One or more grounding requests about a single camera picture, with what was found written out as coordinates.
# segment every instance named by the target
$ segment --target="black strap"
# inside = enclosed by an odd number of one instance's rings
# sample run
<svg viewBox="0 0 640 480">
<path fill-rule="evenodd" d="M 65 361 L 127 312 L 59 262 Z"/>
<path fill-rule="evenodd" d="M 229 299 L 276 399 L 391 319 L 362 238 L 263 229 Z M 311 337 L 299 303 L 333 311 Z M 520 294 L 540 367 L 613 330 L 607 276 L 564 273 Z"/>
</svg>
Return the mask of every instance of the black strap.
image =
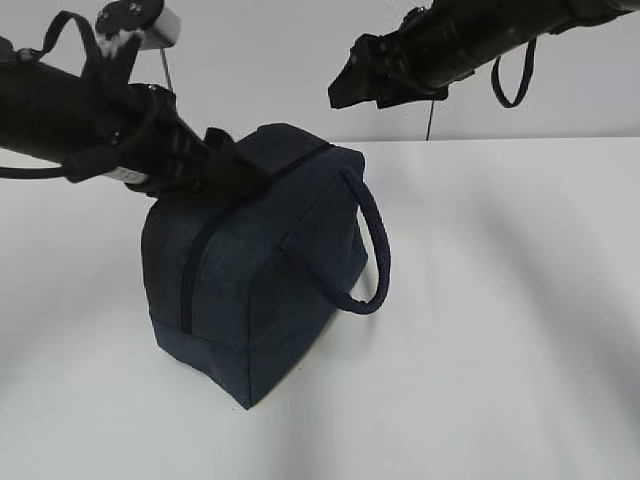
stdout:
<svg viewBox="0 0 640 480">
<path fill-rule="evenodd" d="M 49 29 L 44 37 L 42 50 L 24 48 L 18 51 L 18 59 L 25 63 L 39 62 L 42 60 L 46 54 L 50 53 L 55 48 L 60 38 L 60 34 L 66 27 L 67 23 L 71 20 L 74 20 L 78 26 L 87 57 L 83 76 L 99 74 L 102 57 L 93 33 L 93 28 L 86 18 L 73 12 L 62 11 L 58 13 L 51 22 L 51 25 L 49 25 Z"/>
<path fill-rule="evenodd" d="M 527 54 L 524 60 L 524 71 L 522 73 L 520 88 L 518 89 L 518 94 L 513 102 L 506 97 L 500 83 L 500 60 L 502 57 L 498 57 L 496 59 L 496 63 L 493 65 L 493 71 L 491 72 L 491 86 L 493 87 L 493 92 L 496 94 L 496 98 L 504 108 L 517 107 L 527 96 L 527 91 L 529 90 L 531 79 L 533 78 L 537 43 L 537 39 L 533 39 L 529 42 Z"/>
<path fill-rule="evenodd" d="M 373 241 L 376 262 L 378 264 L 378 289 L 369 302 L 355 300 L 348 292 L 339 288 L 322 269 L 322 266 L 310 258 L 302 247 L 293 243 L 285 250 L 287 257 L 303 270 L 324 296 L 340 310 L 358 315 L 370 315 L 382 307 L 389 293 L 391 277 L 391 248 L 389 238 L 373 195 L 351 169 L 342 172 L 342 176 L 353 192 L 369 228 Z"/>
</svg>

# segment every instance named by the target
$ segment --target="cable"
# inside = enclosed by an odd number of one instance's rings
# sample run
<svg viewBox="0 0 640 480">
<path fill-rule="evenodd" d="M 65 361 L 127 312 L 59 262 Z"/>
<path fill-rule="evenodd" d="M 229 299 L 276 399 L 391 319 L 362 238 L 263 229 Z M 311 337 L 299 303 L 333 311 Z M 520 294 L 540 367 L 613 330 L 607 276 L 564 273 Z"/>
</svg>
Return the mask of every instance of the cable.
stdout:
<svg viewBox="0 0 640 480">
<path fill-rule="evenodd" d="M 160 49 L 160 56 L 162 57 L 162 68 L 164 69 L 164 78 L 167 80 L 167 87 L 173 92 L 173 83 L 171 83 L 171 74 L 169 73 L 169 62 L 167 61 L 167 52 L 164 48 Z"/>
<path fill-rule="evenodd" d="M 433 113 L 436 107 L 436 101 L 431 100 L 431 110 L 429 112 L 429 126 L 427 127 L 427 142 L 431 140 L 431 127 L 433 126 Z"/>
<path fill-rule="evenodd" d="M 53 168 L 8 168 L 0 167 L 0 178 L 7 180 L 48 180 L 67 175 L 65 167 Z"/>
</svg>

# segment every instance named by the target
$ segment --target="white background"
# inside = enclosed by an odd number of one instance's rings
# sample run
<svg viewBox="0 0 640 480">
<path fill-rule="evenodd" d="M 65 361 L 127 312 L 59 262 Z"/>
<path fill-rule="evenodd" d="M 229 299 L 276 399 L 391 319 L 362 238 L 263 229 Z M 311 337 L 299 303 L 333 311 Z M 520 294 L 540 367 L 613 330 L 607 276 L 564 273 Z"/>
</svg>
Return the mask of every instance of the white background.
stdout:
<svg viewBox="0 0 640 480">
<path fill-rule="evenodd" d="M 3 0 L 0 35 L 38 46 L 60 8 L 96 18 L 106 0 Z M 332 141 L 419 140 L 427 104 L 379 112 L 373 105 L 332 111 L 327 87 L 362 33 L 395 30 L 427 0 L 176 0 L 184 22 L 169 52 L 179 106 L 199 132 L 224 128 L 237 138 L 271 122 L 298 125 Z M 434 138 L 635 136 L 640 131 L 640 14 L 612 24 L 542 38 L 526 103 L 504 110 L 489 69 L 451 89 L 438 106 Z M 503 62 L 513 94 L 524 52 Z M 63 37 L 51 62 L 79 71 L 77 33 Z M 157 53 L 143 54 L 135 79 L 163 81 Z"/>
<path fill-rule="evenodd" d="M 250 412 L 154 344 L 149 200 L 2 182 L 0 478 L 637 479 L 640 140 L 351 146 L 389 300 Z"/>
</svg>

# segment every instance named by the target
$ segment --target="robotic arm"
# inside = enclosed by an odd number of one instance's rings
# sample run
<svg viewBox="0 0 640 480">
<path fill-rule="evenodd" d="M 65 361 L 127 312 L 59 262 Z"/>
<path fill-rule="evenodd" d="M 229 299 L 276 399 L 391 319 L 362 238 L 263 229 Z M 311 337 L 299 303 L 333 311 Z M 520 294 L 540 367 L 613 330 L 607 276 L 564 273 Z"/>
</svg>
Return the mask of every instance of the robotic arm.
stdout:
<svg viewBox="0 0 640 480">
<path fill-rule="evenodd" d="M 448 88 L 545 33 L 591 27 L 640 10 L 640 0 L 434 0 L 388 35 L 363 35 L 329 89 L 333 108 L 445 100 Z M 529 51 L 533 73 L 533 51 Z M 497 68 L 494 70 L 496 86 Z"/>
<path fill-rule="evenodd" d="M 86 54 L 80 77 L 41 61 L 72 22 Z M 0 167 L 0 178 L 77 183 L 106 175 L 156 197 L 189 191 L 233 198 L 264 189 L 268 173 L 226 132 L 211 128 L 201 140 L 177 113 L 172 91 L 129 84 L 139 52 L 169 48 L 179 33 L 164 0 L 119 0 L 100 12 L 95 31 L 84 17 L 61 12 L 41 50 L 16 51 L 0 37 L 0 148 L 60 164 Z"/>
</svg>

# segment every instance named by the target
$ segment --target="fabric bag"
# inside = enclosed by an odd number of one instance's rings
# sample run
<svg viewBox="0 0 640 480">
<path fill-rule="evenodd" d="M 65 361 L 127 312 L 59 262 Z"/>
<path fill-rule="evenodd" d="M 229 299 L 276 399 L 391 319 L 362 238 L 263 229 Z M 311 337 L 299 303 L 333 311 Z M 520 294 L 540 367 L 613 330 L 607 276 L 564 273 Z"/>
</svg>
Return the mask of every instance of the fabric bag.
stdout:
<svg viewBox="0 0 640 480">
<path fill-rule="evenodd" d="M 249 409 L 338 309 L 365 315 L 382 306 L 390 251 L 362 180 L 361 153 L 285 124 L 261 127 L 238 148 L 278 180 L 229 204 L 196 196 L 158 200 L 142 254 L 158 345 Z M 367 262 L 358 207 L 379 270 L 369 302 L 349 294 Z"/>
</svg>

